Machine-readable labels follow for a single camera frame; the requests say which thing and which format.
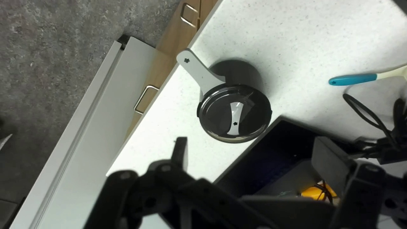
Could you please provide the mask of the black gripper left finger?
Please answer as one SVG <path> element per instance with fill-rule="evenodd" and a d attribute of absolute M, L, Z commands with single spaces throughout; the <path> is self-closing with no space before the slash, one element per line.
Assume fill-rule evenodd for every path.
<path fill-rule="evenodd" d="M 187 139 L 176 140 L 169 159 L 153 162 L 146 173 L 118 170 L 107 177 L 83 229 L 140 229 L 159 215 L 170 229 L 220 229 L 220 221 L 198 206 L 186 170 Z"/>

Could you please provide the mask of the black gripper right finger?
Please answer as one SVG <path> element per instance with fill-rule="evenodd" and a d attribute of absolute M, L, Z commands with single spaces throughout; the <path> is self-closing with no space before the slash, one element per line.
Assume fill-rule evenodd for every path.
<path fill-rule="evenodd" d="M 407 229 L 407 179 L 355 162 L 331 139 L 314 139 L 312 167 L 338 195 L 329 229 L 378 229 L 379 216 Z"/>

